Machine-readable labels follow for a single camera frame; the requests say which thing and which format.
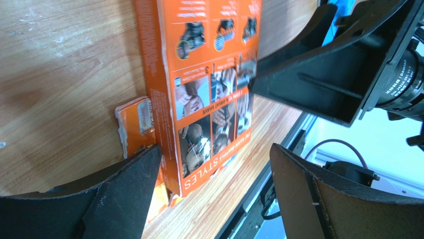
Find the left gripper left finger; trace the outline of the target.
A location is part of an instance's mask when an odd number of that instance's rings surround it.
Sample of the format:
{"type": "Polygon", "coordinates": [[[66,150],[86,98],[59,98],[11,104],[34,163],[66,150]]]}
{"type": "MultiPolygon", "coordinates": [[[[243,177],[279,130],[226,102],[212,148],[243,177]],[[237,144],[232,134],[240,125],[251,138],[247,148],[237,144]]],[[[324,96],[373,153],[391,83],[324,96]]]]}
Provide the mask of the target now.
{"type": "Polygon", "coordinates": [[[156,184],[161,148],[141,152],[47,192],[2,196],[3,239],[139,239],[156,184]]]}

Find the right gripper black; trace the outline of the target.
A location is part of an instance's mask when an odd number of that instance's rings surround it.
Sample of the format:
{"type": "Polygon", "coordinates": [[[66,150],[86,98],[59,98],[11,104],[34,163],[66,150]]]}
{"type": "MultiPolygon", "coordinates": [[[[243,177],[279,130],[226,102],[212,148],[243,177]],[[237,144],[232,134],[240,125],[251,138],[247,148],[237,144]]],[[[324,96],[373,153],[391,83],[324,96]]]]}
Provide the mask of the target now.
{"type": "Polygon", "coordinates": [[[424,57],[417,52],[423,19],[421,0],[360,2],[337,19],[332,42],[285,73],[255,76],[248,88],[344,126],[374,108],[387,111],[391,121],[423,122],[424,57]]]}

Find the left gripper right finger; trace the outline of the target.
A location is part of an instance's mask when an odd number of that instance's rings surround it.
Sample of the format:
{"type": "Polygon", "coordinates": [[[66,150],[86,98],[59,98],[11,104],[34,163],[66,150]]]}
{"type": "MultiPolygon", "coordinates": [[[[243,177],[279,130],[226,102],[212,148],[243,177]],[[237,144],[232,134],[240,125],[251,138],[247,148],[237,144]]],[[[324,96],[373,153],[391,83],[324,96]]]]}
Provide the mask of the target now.
{"type": "Polygon", "coordinates": [[[421,239],[423,199],[356,183],[279,144],[270,149],[277,201],[289,239],[421,239]]]}

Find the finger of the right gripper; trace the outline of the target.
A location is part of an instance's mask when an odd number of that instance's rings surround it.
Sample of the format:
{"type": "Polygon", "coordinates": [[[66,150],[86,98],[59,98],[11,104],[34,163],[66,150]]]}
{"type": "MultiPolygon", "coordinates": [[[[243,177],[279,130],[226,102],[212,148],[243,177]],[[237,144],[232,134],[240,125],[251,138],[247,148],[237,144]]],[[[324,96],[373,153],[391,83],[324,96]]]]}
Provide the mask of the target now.
{"type": "Polygon", "coordinates": [[[285,73],[297,66],[299,58],[320,48],[337,12],[334,4],[319,6],[303,30],[287,45],[259,60],[256,77],[285,73]]]}

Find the orange razor box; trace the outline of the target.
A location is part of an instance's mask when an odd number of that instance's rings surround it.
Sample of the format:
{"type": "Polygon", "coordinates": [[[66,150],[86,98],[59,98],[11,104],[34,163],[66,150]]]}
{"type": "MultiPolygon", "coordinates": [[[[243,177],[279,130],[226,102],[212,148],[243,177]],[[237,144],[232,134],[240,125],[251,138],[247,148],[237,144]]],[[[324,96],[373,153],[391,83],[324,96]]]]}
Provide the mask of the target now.
{"type": "Polygon", "coordinates": [[[251,139],[260,0],[136,0],[166,187],[185,197],[251,139]]]}

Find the blue bucket hat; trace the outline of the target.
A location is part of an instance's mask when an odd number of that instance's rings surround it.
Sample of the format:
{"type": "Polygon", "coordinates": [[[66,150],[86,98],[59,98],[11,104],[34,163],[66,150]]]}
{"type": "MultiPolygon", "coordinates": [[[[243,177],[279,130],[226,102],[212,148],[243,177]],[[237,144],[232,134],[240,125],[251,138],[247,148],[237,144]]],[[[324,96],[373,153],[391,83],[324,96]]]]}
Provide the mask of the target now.
{"type": "Polygon", "coordinates": [[[337,6],[336,14],[332,20],[332,24],[330,25],[329,30],[327,31],[327,34],[322,44],[324,46],[333,41],[338,29],[338,27],[335,25],[337,19],[340,17],[350,15],[354,7],[355,0],[321,0],[319,3],[320,5],[333,4],[337,6]]]}

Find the small orange razor pack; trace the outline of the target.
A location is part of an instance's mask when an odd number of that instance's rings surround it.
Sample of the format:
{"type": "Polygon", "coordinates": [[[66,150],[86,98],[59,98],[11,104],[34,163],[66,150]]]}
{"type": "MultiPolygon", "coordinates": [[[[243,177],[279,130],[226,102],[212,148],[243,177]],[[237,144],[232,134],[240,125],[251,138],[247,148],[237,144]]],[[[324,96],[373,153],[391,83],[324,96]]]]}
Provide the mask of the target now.
{"type": "MultiPolygon", "coordinates": [[[[153,107],[147,96],[115,108],[114,115],[125,159],[156,143],[153,107]]],[[[159,168],[147,223],[155,220],[170,205],[170,192],[165,186],[162,169],[159,168]]]]}

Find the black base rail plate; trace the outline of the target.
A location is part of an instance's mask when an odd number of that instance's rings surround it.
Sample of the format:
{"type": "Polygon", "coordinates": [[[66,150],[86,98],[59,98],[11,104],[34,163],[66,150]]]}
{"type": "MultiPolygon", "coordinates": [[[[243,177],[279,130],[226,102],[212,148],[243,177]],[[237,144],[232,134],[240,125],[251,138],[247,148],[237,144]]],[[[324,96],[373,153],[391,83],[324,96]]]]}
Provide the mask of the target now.
{"type": "MultiPolygon", "coordinates": [[[[301,113],[281,145],[300,155],[304,149],[306,137],[317,119],[311,114],[301,113]]],[[[224,223],[216,238],[284,239],[285,237],[275,196],[271,166],[268,162],[224,223]]]]}

